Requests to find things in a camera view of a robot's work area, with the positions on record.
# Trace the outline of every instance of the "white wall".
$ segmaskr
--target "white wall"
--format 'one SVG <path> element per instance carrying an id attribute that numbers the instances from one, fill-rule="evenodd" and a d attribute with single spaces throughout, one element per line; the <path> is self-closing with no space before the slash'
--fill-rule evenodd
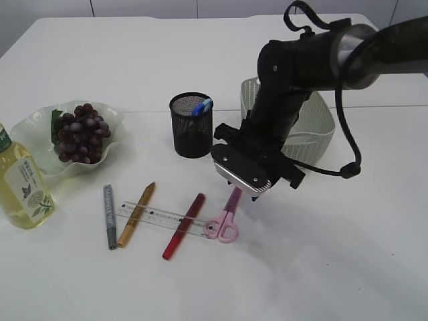
<path id="1" fill-rule="evenodd" d="M 197 17 L 196 0 L 92 0 L 92 3 L 96 17 Z"/>
<path id="2" fill-rule="evenodd" d="M 292 0 L 198 0 L 199 17 L 249 17 L 283 14 Z M 396 0 L 305 0 L 317 13 L 361 13 L 386 27 Z"/>
<path id="3" fill-rule="evenodd" d="M 88 0 L 0 0 L 0 57 L 39 18 L 89 16 Z"/>
<path id="4" fill-rule="evenodd" d="M 377 27 L 389 25 L 396 0 L 305 0 L 317 13 L 361 13 Z"/>
<path id="5" fill-rule="evenodd" d="M 393 24 L 428 15 L 428 0 L 399 0 Z"/>
<path id="6" fill-rule="evenodd" d="M 283 14 L 292 0 L 198 0 L 200 18 Z"/>
<path id="7" fill-rule="evenodd" d="M 385 27 L 396 0 L 307 0 L 319 13 L 361 13 Z M 158 18 L 283 14 L 292 0 L 93 0 L 97 16 Z M 428 14 L 428 0 L 400 0 L 394 22 Z M 0 0 L 0 57 L 42 17 L 90 17 L 89 0 Z"/>

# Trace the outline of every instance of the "black mesh pen holder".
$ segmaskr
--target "black mesh pen holder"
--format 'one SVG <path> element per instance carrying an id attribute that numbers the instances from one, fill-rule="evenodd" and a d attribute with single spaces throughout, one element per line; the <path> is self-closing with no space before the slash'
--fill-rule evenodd
<path id="1" fill-rule="evenodd" d="M 185 92 L 169 103 L 174 148 L 180 156 L 199 158 L 208 154 L 213 146 L 213 109 L 192 116 L 193 110 L 208 98 L 200 92 Z"/>

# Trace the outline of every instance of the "pink scissors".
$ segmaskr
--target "pink scissors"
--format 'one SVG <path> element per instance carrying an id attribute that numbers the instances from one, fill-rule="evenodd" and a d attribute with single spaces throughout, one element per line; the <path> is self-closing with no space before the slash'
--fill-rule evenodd
<path id="1" fill-rule="evenodd" d="M 231 243 L 238 238 L 238 226 L 233 222 L 242 191 L 235 187 L 225 209 L 216 219 L 210 219 L 204 227 L 209 239 L 218 239 L 221 243 Z"/>

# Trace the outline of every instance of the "glass bowl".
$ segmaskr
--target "glass bowl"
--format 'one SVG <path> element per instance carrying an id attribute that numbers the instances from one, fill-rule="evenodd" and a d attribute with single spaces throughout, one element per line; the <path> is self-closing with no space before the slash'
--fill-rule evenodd
<path id="1" fill-rule="evenodd" d="M 45 177 L 70 178 L 96 169 L 106 159 L 107 154 L 126 138 L 126 130 L 122 124 L 123 114 L 112 107 L 99 102 L 89 102 L 98 111 L 99 115 L 110 126 L 112 136 L 103 139 L 103 152 L 101 160 L 96 164 L 63 163 L 58 159 L 51 142 L 51 114 L 52 110 L 74 113 L 76 106 L 89 101 L 73 100 L 65 104 L 44 107 L 31 116 L 16 124 L 9 132 L 12 140 L 21 143 L 33 155 L 35 162 Z"/>

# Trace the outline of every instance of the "grape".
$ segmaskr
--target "grape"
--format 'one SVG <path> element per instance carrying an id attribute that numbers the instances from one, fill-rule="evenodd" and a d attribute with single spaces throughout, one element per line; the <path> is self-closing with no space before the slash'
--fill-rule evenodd
<path id="1" fill-rule="evenodd" d="M 76 150 L 75 144 L 66 144 L 65 147 L 66 152 L 74 152 Z"/>
<path id="2" fill-rule="evenodd" d="M 83 105 L 83 111 L 85 112 L 85 114 L 92 113 L 93 110 L 94 110 L 94 108 L 92 107 L 91 104 L 86 103 Z"/>
<path id="3" fill-rule="evenodd" d="M 65 131 L 64 129 L 60 130 L 58 132 L 58 140 L 65 142 L 69 139 L 70 139 L 70 133 L 69 132 Z"/>
<path id="4" fill-rule="evenodd" d="M 64 122 L 66 124 L 71 124 L 72 122 L 74 122 L 75 118 L 72 114 L 70 114 L 69 112 L 66 112 L 63 116 L 62 119 L 64 120 Z"/>
<path id="5" fill-rule="evenodd" d="M 63 142 L 58 144 L 58 152 L 63 153 L 66 151 L 66 144 L 64 144 Z"/>
<path id="6" fill-rule="evenodd" d="M 60 161 L 62 161 L 63 163 L 68 162 L 70 160 L 70 158 L 71 158 L 71 155 L 68 154 L 67 152 L 62 152 L 60 154 Z"/>
<path id="7" fill-rule="evenodd" d="M 106 133 L 102 129 L 97 129 L 94 131 L 94 134 L 98 137 L 103 138 Z"/>
<path id="8" fill-rule="evenodd" d="M 93 156 L 91 156 L 90 160 L 91 160 L 91 164 L 96 164 L 101 160 L 101 153 L 97 152 L 96 154 L 94 154 Z"/>
<path id="9" fill-rule="evenodd" d="M 89 138 L 89 143 L 91 145 L 96 146 L 101 143 L 101 139 L 99 139 L 97 136 L 92 136 L 91 138 Z"/>
<path id="10" fill-rule="evenodd" d="M 93 119 L 91 119 L 91 118 L 87 118 L 87 119 L 85 119 L 85 121 L 84 121 L 84 125 L 85 125 L 87 128 L 93 128 L 93 127 L 95 127 L 95 125 L 96 125 L 96 121 L 95 121 L 95 120 L 93 120 Z"/>
<path id="11" fill-rule="evenodd" d="M 74 144 L 78 144 L 80 142 L 80 135 L 79 134 L 73 134 L 72 135 L 72 141 Z"/>
<path id="12" fill-rule="evenodd" d="M 108 130 L 108 124 L 105 121 L 99 122 L 98 125 L 102 130 Z"/>
<path id="13" fill-rule="evenodd" d="M 72 162 L 74 162 L 74 163 L 80 162 L 81 159 L 82 158 L 79 154 L 73 154 L 73 156 L 72 156 Z"/>
<path id="14" fill-rule="evenodd" d="M 107 122 L 94 107 L 86 103 L 76 106 L 74 114 L 64 113 L 56 120 L 59 158 L 84 164 L 98 163 L 102 158 L 102 139 L 111 137 Z"/>
<path id="15" fill-rule="evenodd" d="M 72 132 L 81 132 L 83 129 L 82 124 L 78 123 L 78 122 L 74 122 L 73 124 L 70 125 L 70 130 Z"/>
<path id="16" fill-rule="evenodd" d="M 86 156 L 88 154 L 88 149 L 85 146 L 79 146 L 78 152 L 83 156 Z"/>

